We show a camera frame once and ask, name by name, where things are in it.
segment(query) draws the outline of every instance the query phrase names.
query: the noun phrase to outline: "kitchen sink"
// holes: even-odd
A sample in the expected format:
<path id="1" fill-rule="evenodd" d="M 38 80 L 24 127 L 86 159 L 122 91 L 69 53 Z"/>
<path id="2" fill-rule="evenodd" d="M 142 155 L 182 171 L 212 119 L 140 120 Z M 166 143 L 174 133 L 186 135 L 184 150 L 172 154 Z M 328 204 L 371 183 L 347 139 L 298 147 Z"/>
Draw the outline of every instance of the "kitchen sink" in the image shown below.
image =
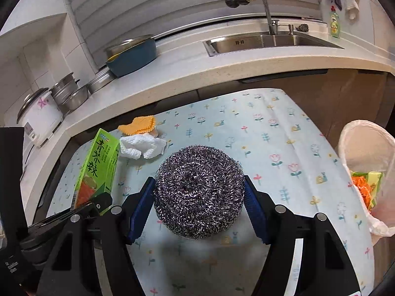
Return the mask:
<path id="1" fill-rule="evenodd" d="M 278 35 L 269 35 L 268 32 L 253 32 L 238 35 L 229 35 L 204 41 L 204 46 L 210 57 L 220 54 L 260 48 L 272 48 L 278 46 L 323 46 L 343 49 L 328 41 L 295 32 L 279 31 Z"/>

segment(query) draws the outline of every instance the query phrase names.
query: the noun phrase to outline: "floral tablecloth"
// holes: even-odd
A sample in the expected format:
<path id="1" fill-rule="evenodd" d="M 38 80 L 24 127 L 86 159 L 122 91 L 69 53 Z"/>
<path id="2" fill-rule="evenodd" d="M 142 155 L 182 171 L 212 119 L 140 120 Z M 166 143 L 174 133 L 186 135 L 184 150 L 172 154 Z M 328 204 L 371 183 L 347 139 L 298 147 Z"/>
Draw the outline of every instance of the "floral tablecloth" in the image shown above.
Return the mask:
<path id="1" fill-rule="evenodd" d="M 191 103 L 155 116 L 164 155 L 119 158 L 114 204 L 138 192 L 171 153 L 192 144 L 213 146 L 239 161 L 258 191 L 295 214 L 325 213 L 343 241 L 362 295 L 373 289 L 373 247 L 349 176 L 324 135 L 279 89 L 253 89 Z M 121 137 L 118 130 L 111 134 Z M 70 207 L 90 142 L 74 154 L 48 216 Z M 285 295 L 293 295 L 303 240 L 298 240 Z M 128 247 L 146 295 L 250 295 L 268 246 L 258 239 L 245 209 L 226 232 L 203 240 L 171 233 L 151 210 L 141 238 Z"/>

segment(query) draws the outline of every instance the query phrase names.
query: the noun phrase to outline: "steel wool on counter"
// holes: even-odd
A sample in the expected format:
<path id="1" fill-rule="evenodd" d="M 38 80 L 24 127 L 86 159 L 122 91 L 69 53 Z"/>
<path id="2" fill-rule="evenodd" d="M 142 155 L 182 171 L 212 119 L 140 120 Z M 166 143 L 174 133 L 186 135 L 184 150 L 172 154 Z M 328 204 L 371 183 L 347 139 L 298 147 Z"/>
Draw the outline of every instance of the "steel wool on counter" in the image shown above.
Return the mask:
<path id="1" fill-rule="evenodd" d="M 173 233 L 202 239 L 227 230 L 244 199 L 241 165 L 223 151 L 190 146 L 159 167 L 154 191 L 157 216 Z"/>

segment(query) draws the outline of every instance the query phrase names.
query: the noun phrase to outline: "white rice cooker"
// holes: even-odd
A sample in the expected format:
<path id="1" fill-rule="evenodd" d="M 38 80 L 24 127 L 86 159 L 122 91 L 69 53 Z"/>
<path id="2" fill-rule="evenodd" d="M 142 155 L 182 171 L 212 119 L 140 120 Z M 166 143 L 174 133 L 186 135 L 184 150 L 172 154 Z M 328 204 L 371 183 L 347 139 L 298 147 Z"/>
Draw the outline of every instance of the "white rice cooker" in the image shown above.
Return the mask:
<path id="1" fill-rule="evenodd" d="M 17 124 L 24 127 L 25 133 L 36 146 L 41 146 L 49 139 L 62 121 L 63 114 L 48 88 L 29 94 L 17 116 Z"/>

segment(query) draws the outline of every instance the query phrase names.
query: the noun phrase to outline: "trash bin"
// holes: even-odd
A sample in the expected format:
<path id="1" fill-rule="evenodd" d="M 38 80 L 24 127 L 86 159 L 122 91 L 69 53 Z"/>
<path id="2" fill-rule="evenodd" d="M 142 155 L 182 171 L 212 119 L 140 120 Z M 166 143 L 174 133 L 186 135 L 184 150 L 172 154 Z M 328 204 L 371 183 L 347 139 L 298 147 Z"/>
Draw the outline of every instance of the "trash bin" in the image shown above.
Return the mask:
<path id="1" fill-rule="evenodd" d="M 365 211 L 373 245 L 381 237 L 395 234 L 395 138 L 379 125 L 367 120 L 351 121 L 343 128 L 338 155 L 349 172 L 379 171 L 380 181 L 377 205 L 369 213 L 359 194 Z"/>

